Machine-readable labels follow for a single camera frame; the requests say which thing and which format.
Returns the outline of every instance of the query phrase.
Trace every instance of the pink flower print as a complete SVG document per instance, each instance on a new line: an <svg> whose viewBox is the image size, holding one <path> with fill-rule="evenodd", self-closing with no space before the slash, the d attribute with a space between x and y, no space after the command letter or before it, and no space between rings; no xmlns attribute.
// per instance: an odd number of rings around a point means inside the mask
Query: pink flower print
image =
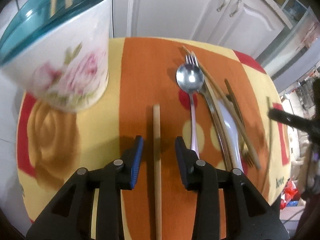
<svg viewBox="0 0 320 240"><path fill-rule="evenodd" d="M59 93L83 95L94 92L100 84L101 68L104 68L101 60L104 56L105 53L97 55L91 52L84 56L78 66L74 66L72 62L59 81Z"/></svg>
<svg viewBox="0 0 320 240"><path fill-rule="evenodd" d="M56 70L49 61L37 68L32 77L33 88L35 90L48 90L52 83L60 78L61 71Z"/></svg>

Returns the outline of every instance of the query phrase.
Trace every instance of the tablecloth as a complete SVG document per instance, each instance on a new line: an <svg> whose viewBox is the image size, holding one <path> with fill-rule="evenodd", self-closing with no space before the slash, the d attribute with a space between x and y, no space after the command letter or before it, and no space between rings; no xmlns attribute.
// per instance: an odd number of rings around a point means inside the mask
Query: tablecloth
<svg viewBox="0 0 320 240"><path fill-rule="evenodd" d="M152 106L159 103L163 239L191 238L196 193L184 189L174 151L177 136L183 136L187 147L191 137L188 95L175 80L177 67L185 61L182 44L195 52L226 94L224 79L228 79L262 166L257 171L243 162L244 172L262 190L269 154L267 97L274 107L282 109L276 88L263 68L248 55L206 43L117 38L109 41L107 89L90 109L65 113L25 94L17 129L17 165L24 203L32 221L77 168L104 167L130 148L136 135L141 135L145 143L137 185L132 191L122 191L125 239L155 239ZM200 157L224 169L206 103L196 95L195 104ZM287 127L276 122L271 127L272 158L267 187L262 192L270 204L290 175ZM223 237L223 212L221 229Z"/></svg>

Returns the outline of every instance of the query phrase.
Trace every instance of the wall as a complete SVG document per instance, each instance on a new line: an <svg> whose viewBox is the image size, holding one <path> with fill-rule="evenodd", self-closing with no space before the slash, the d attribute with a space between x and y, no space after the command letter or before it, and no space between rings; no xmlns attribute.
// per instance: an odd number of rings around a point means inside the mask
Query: wall
<svg viewBox="0 0 320 240"><path fill-rule="evenodd" d="M285 90L292 83L297 81L320 60L320 39L317 39L311 48L294 63L287 71L276 78L273 83L278 92Z"/></svg>
<svg viewBox="0 0 320 240"><path fill-rule="evenodd" d="M301 23L295 26L289 36L282 42L276 51L279 51L278 55L272 55L274 57L264 69L269 76L276 74L282 67L284 67L299 51L305 46L304 40L308 35L308 31L314 25L314 14L312 10L308 9L308 13Z"/></svg>

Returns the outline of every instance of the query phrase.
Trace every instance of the polka dot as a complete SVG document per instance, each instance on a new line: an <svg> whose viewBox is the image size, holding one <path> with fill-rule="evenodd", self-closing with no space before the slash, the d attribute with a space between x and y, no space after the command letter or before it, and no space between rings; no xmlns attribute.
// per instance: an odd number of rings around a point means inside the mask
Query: polka dot
<svg viewBox="0 0 320 240"><path fill-rule="evenodd" d="M195 93L193 93L192 97L193 97L193 102L195 104L195 108L197 108L198 98ZM179 101L185 109L187 110L191 109L189 94L186 93L185 91L182 91L181 89L179 90Z"/></svg>
<svg viewBox="0 0 320 240"><path fill-rule="evenodd" d="M212 125L211 128L210 128L210 138L211 138L211 142L212 142L213 146L214 146L218 151L221 151L221 149L220 149L220 144L219 144L219 141L218 141L218 136L217 136L216 130L215 130L215 128L213 127L213 125Z"/></svg>
<svg viewBox="0 0 320 240"><path fill-rule="evenodd" d="M247 163L243 160L242 156L240 156L240 159L241 159L241 164L242 164L243 173L247 176L247 174L248 174L248 165L247 165Z"/></svg>
<svg viewBox="0 0 320 240"><path fill-rule="evenodd" d="M219 169L219 170L224 170L224 171L226 170L226 167L225 167L223 161L219 162L219 163L215 166L215 168L216 168L216 169Z"/></svg>
<svg viewBox="0 0 320 240"><path fill-rule="evenodd" d="M196 124L197 131L197 140L198 140L198 150L199 154L202 152L204 148L204 132L202 127L197 123ZM182 128L182 137L188 149L191 148L191 120L188 120L184 123Z"/></svg>

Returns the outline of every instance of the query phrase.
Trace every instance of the metal spoon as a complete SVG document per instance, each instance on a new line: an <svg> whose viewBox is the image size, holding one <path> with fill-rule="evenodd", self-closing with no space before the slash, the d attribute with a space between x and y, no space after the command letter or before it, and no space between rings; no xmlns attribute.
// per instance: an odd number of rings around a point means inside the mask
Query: metal spoon
<svg viewBox="0 0 320 240"><path fill-rule="evenodd" d="M201 89L204 83L202 71L198 67L198 62L191 55L186 56L186 64L182 64L176 73L179 87L189 94L191 105L191 150L195 151L199 157L198 141L196 134L196 110L192 94Z"/></svg>

